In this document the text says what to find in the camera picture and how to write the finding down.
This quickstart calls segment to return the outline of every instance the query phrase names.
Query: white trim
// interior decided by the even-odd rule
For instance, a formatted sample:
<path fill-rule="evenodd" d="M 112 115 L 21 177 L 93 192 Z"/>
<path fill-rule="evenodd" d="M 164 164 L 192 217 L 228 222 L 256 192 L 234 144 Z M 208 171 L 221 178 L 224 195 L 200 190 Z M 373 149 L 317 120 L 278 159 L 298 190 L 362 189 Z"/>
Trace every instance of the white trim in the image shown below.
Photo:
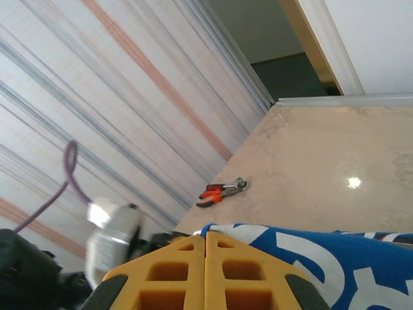
<path fill-rule="evenodd" d="M 365 232 L 364 238 L 373 239 L 375 235 L 376 235 L 375 232 Z"/>
<path fill-rule="evenodd" d="M 378 94 L 363 96 L 326 96 L 280 98 L 276 105 L 282 107 L 371 107 L 413 105 L 413 92 L 406 94 Z"/>
<path fill-rule="evenodd" d="M 363 95 L 363 87 L 324 0 L 297 0 L 344 95 Z"/>
<path fill-rule="evenodd" d="M 393 242 L 394 239 L 396 239 L 398 236 L 400 236 L 401 234 L 397 234 L 397 233 L 392 233 L 392 234 L 388 234 L 387 236 L 385 236 L 382 241 L 387 241 L 387 242 Z"/>

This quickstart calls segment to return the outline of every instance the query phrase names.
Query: marble countertop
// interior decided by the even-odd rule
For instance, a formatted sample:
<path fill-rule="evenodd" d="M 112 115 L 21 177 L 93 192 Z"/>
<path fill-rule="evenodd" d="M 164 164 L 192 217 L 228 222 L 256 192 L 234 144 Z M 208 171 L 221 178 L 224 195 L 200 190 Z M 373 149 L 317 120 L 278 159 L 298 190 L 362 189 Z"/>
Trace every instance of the marble countertop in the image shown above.
<path fill-rule="evenodd" d="M 413 107 L 273 107 L 215 182 L 251 188 L 176 227 L 413 231 Z"/>

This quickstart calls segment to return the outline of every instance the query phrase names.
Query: white plastic object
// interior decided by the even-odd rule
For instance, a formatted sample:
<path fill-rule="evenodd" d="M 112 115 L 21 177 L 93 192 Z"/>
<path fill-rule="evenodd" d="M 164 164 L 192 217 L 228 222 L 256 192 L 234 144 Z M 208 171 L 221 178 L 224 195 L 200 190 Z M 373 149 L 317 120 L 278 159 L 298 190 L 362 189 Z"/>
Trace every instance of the white plastic object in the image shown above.
<path fill-rule="evenodd" d="M 89 205 L 88 221 L 102 229 L 118 208 L 120 208 L 120 205 L 110 202 L 107 198 L 98 197 Z"/>
<path fill-rule="evenodd" d="M 95 212 L 100 216 L 95 231 L 86 243 L 85 274 L 92 289 L 95 289 L 109 270 L 127 262 L 133 239 L 139 236 L 143 213 L 139 207 L 108 204 L 95 201 Z"/>

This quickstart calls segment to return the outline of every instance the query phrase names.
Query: doorway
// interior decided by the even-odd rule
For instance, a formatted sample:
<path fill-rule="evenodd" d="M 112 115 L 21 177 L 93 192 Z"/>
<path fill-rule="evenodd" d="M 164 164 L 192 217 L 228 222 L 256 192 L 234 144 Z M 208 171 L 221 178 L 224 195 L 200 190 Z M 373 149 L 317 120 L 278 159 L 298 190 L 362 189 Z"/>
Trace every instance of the doorway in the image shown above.
<path fill-rule="evenodd" d="M 321 82 L 290 24 L 296 16 L 287 17 L 283 0 L 208 2 L 275 100 L 339 94 Z"/>

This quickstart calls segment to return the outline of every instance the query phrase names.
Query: pliers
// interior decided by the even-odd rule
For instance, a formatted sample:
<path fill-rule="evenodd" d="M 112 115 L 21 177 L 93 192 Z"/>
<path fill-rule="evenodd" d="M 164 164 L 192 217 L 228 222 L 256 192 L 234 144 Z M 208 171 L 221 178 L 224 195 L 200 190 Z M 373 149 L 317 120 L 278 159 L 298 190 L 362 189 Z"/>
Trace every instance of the pliers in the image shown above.
<path fill-rule="evenodd" d="M 250 184 L 241 177 L 237 178 L 231 184 L 208 184 L 205 192 L 199 195 L 199 199 L 210 197 L 207 201 L 199 202 L 197 207 L 207 208 L 211 205 L 221 202 L 225 197 L 235 195 L 237 192 L 243 192 L 250 188 Z"/>

